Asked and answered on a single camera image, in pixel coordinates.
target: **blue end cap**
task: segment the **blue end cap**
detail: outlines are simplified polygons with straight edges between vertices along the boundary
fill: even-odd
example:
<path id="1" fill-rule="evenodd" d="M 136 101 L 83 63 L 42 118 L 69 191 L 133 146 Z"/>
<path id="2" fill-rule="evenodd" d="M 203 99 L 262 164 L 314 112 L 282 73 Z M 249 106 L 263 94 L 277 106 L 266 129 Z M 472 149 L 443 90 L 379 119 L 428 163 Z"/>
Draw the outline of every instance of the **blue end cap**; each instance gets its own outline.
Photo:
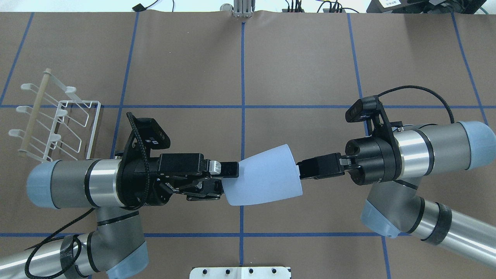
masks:
<path id="1" fill-rule="evenodd" d="M 147 265 L 148 249 L 145 241 L 120 263 L 107 270 L 107 275 L 109 279 L 125 279 L 142 272 Z"/>
<path id="2" fill-rule="evenodd" d="M 459 122 L 467 133 L 470 145 L 468 169 L 486 166 L 496 158 L 496 135 L 486 124 L 478 121 Z"/>
<path id="3" fill-rule="evenodd" d="M 52 181 L 52 172 L 58 161 L 41 163 L 28 176 L 26 184 L 28 197 L 38 207 L 57 209 L 52 201 L 50 183 Z"/>
<path id="4" fill-rule="evenodd" d="M 360 216 L 362 223 L 376 233 L 396 238 L 400 230 L 380 213 L 369 201 L 365 201 L 364 210 Z"/>

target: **white wire rack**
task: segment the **white wire rack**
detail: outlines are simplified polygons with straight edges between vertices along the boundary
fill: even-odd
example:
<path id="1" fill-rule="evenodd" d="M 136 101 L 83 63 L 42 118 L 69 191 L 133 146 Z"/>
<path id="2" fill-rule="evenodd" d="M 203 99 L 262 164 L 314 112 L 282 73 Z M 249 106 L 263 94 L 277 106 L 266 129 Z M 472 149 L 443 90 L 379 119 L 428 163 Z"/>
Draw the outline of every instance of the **white wire rack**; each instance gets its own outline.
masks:
<path id="1" fill-rule="evenodd" d="M 70 100 L 57 101 L 49 95 L 46 92 L 46 88 L 50 81 L 62 89 Z M 72 159 L 77 160 L 78 154 L 83 152 L 83 139 L 74 130 L 76 128 L 83 128 L 83 133 L 91 133 L 85 155 L 85 159 L 89 159 L 100 116 L 100 102 L 81 100 L 76 95 L 76 88 L 65 86 L 51 74 L 50 69 L 46 69 L 43 72 L 43 79 L 39 87 L 32 83 L 25 83 L 21 85 L 21 89 L 34 93 L 36 99 L 33 106 L 19 106 L 16 108 L 16 112 L 29 115 L 26 130 L 12 129 L 8 132 L 9 136 L 22 139 L 18 154 L 23 157 L 31 157 L 40 162 L 46 162 L 55 160 L 52 154 L 57 149 Z M 53 115 L 40 112 L 42 101 L 46 101 L 53 108 L 56 108 Z M 47 131 L 48 133 L 45 134 L 48 136 L 42 139 L 35 137 L 33 133 L 36 127 Z M 58 134 L 61 127 L 67 131 L 64 135 Z M 72 138 L 72 141 L 63 140 L 67 137 Z"/>

